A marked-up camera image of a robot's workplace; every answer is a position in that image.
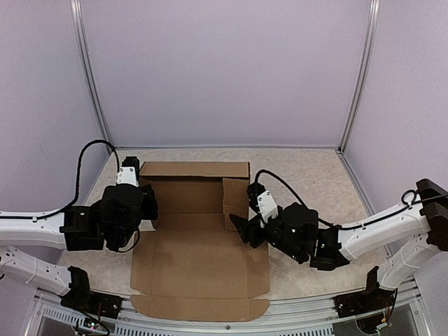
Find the brown cardboard box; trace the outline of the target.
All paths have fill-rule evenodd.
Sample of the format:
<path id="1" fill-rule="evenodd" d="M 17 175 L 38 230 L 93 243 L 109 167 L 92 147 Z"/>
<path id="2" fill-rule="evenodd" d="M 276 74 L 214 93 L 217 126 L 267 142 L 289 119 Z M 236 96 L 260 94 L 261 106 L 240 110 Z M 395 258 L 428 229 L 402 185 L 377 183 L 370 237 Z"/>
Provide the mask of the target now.
<path id="1" fill-rule="evenodd" d="M 266 244 L 244 244 L 230 220 L 249 216 L 248 162 L 145 162 L 140 183 L 159 216 L 132 252 L 133 308 L 156 319 L 246 322 L 270 303 Z"/>

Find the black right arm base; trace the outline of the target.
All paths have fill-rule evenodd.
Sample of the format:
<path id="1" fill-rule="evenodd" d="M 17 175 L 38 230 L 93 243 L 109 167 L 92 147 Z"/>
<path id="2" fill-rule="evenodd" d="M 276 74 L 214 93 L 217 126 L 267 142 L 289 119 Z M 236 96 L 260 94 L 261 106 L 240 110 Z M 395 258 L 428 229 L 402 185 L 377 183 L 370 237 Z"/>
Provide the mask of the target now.
<path id="1" fill-rule="evenodd" d="M 333 301 L 339 318 L 355 316 L 392 306 L 396 290 L 384 290 L 379 287 L 379 267 L 375 266 L 367 273 L 363 290 L 337 295 Z"/>

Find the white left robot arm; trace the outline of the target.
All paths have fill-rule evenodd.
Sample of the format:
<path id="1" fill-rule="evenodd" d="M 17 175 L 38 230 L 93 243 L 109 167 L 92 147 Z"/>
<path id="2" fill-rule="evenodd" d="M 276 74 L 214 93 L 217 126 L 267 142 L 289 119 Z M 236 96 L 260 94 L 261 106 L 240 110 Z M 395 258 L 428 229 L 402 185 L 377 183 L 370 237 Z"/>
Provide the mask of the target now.
<path id="1" fill-rule="evenodd" d="M 61 267 L 26 253 L 20 246 L 43 246 L 61 251 L 128 253 L 139 241 L 145 221 L 158 219 L 158 202 L 150 185 L 106 187 L 90 206 L 69 205 L 52 213 L 1 215 L 1 269 L 28 284 L 71 301 L 85 312 L 98 304 L 87 272 Z"/>

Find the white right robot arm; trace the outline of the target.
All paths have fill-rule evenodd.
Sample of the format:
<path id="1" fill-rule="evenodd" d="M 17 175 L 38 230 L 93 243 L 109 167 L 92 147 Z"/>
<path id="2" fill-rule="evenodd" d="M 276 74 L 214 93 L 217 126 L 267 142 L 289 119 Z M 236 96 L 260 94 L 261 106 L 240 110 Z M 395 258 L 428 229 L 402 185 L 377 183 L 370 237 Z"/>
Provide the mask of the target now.
<path id="1" fill-rule="evenodd" d="M 248 187 L 248 196 L 256 215 L 229 215 L 241 240 L 254 249 L 267 242 L 298 264 L 318 270 L 333 271 L 406 238 L 393 257 L 371 271 L 358 295 L 358 305 L 366 311 L 384 301 L 385 291 L 394 291 L 427 260 L 447 251 L 447 191 L 427 178 L 417 182 L 416 190 L 404 192 L 398 204 L 346 225 L 328 223 L 297 202 L 283 208 L 259 183 Z"/>

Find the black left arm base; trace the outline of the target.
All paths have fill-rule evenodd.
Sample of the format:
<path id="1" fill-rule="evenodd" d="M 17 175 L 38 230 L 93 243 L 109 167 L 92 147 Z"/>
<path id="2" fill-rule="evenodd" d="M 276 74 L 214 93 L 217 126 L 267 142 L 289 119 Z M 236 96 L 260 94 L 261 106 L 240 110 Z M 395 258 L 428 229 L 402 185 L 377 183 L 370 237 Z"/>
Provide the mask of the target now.
<path id="1" fill-rule="evenodd" d="M 69 291 L 60 296 L 60 304 L 78 312 L 117 319 L 123 299 L 117 295 L 95 292 L 90 288 L 88 273 L 81 268 L 68 267 L 71 279 Z"/>

